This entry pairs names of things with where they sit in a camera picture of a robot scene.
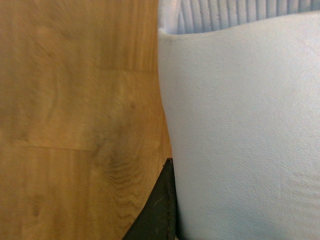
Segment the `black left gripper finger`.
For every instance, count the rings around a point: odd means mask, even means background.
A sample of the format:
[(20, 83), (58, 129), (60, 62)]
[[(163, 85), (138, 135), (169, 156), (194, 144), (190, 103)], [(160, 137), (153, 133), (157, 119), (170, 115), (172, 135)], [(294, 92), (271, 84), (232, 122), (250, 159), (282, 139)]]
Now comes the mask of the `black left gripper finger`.
[(141, 212), (124, 240), (175, 240), (177, 193), (174, 163), (167, 158)]

